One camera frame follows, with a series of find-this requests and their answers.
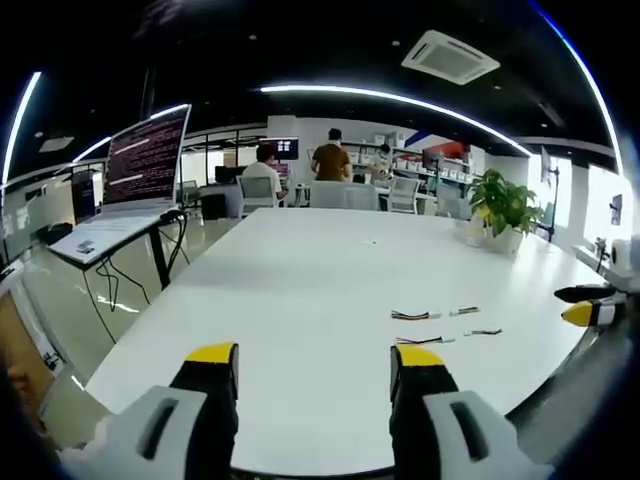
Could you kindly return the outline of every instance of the green plant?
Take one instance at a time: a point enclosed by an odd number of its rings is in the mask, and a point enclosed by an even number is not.
[[[496,170],[487,170],[471,184],[471,208],[491,227],[493,236],[507,225],[525,234],[535,230],[542,218],[541,208],[531,206],[536,194],[524,185],[508,182]]]

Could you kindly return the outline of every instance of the potted plant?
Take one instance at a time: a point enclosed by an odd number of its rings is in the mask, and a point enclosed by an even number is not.
[[[532,206],[536,194],[524,185],[508,182],[496,170],[487,170],[471,184],[471,209],[489,228],[490,244],[503,253],[514,253],[524,235],[535,230],[541,208]]]

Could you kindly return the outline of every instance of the laptop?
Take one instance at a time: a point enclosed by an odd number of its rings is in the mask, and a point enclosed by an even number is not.
[[[176,170],[190,112],[190,105],[174,107],[114,135],[102,212],[49,248],[90,263],[176,208]]]

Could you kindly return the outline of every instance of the led light strip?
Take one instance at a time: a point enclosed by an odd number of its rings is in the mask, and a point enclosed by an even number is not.
[[[620,152],[620,144],[618,143],[618,135],[616,134],[616,129],[615,129],[614,125],[613,125],[613,120],[611,118],[611,114],[609,113],[609,109],[607,108],[607,104],[605,103],[604,98],[602,97],[602,93],[600,92],[600,89],[598,88],[598,85],[596,84],[596,81],[594,80],[593,75],[591,75],[591,72],[589,71],[589,68],[584,63],[582,58],[580,58],[580,55],[578,54],[576,49],[573,47],[573,45],[571,44],[569,39],[565,36],[564,33],[562,33],[562,30],[560,30],[560,27],[558,27],[555,24],[555,22],[551,19],[551,17],[549,17],[549,15],[547,15],[545,13],[545,11],[542,10],[535,2],[532,1],[531,4],[538,11],[540,16],[545,19],[545,21],[549,24],[549,26],[553,29],[553,31],[556,32],[558,37],[560,37],[560,40],[562,40],[562,42],[565,44],[565,46],[567,47],[567,49],[569,50],[569,52],[573,56],[573,59],[576,61],[576,63],[580,67],[580,70],[582,70],[582,74],[587,79],[587,83],[591,87],[591,91],[593,92],[593,96],[596,97],[596,101],[598,102],[598,106],[600,107],[600,111],[602,112],[602,117],[604,119],[604,123],[607,126],[607,131],[609,133],[609,140],[611,141],[611,145],[613,146],[613,153],[614,153],[614,155],[616,157],[616,165],[618,167],[618,174],[622,175],[622,173],[623,173],[623,170],[622,170],[622,153]]]
[[[151,120],[155,120],[158,117],[162,117],[163,115],[168,115],[170,113],[173,112],[177,112],[178,110],[182,110],[183,108],[187,108],[189,105],[187,105],[186,103],[183,105],[178,105],[177,107],[171,107],[171,108],[167,108],[166,110],[161,110],[158,113],[154,113],[153,115],[151,115],[149,118]]]
[[[394,95],[392,93],[386,92],[378,92],[375,90],[366,90],[363,88],[352,88],[352,87],[340,87],[335,85],[282,85],[276,87],[262,87],[260,89],[263,93],[279,93],[279,92],[334,92],[334,93],[351,93],[354,95],[367,95],[369,97],[377,97],[377,98],[385,98],[387,100],[394,100],[396,102],[409,103],[411,105],[416,105],[418,107],[427,108],[429,110],[433,110],[434,112],[442,113],[444,115],[448,115],[457,120],[461,120],[469,125],[472,125],[476,128],[484,130],[485,132],[493,135],[496,138],[499,138],[503,142],[511,145],[513,148],[521,151],[527,156],[533,155],[532,152],[524,148],[515,140],[507,137],[506,135],[494,130],[493,128],[474,120],[473,118],[469,118],[466,115],[463,115],[458,112],[454,112],[453,110],[449,110],[444,107],[439,107],[438,105],[434,105],[432,103],[423,102],[420,100],[414,100],[413,98],[403,97],[400,95]]]
[[[77,163],[80,160],[82,160],[84,157],[86,157],[87,155],[89,155],[91,152],[93,152],[94,150],[97,150],[98,148],[100,148],[102,145],[104,145],[107,142],[111,141],[111,137],[106,137],[103,138],[102,140],[100,140],[98,143],[92,145],[91,147],[87,148],[84,152],[82,152],[80,155],[78,155],[76,158],[74,158],[71,163]]]
[[[27,105],[29,104],[29,100],[31,99],[33,90],[36,88],[36,84],[38,83],[38,80],[40,80],[41,76],[42,76],[42,72],[35,72],[31,76],[31,80],[27,85],[27,89],[24,91],[24,95],[22,95],[20,106],[18,107],[18,111],[16,112],[16,118],[13,121],[13,127],[11,127],[11,134],[9,135],[9,143],[7,143],[7,151],[4,155],[4,165],[2,167],[2,185],[7,183],[7,179],[9,178],[9,167],[11,166],[13,149],[16,146],[16,139],[18,138],[18,131],[20,130],[22,117],[24,117],[24,112],[27,110]]]

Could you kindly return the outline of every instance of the floor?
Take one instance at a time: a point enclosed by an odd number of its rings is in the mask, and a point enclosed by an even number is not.
[[[184,253],[190,259],[196,258],[235,224],[237,220],[204,222],[193,217],[184,240]],[[177,229],[167,228],[165,233],[175,237]],[[163,246],[168,257],[173,243],[163,238]],[[82,386],[113,342],[87,295],[80,271],[42,248],[27,252],[23,260],[27,266],[25,283],[46,312],[46,321],[61,353],[73,365],[56,379],[42,407],[42,419],[59,447],[78,446],[93,438],[96,423],[108,414]],[[160,284],[146,237],[118,252],[113,263],[144,285],[149,300],[153,301],[159,294]],[[186,267],[187,261],[179,255],[173,275]],[[89,289],[116,340],[147,307],[140,287],[118,276],[121,279],[111,311],[107,279],[99,276],[95,269],[87,273]],[[517,428],[520,448],[536,462],[555,463],[597,407],[628,349],[624,326],[600,336],[589,332],[557,375],[508,416]]]

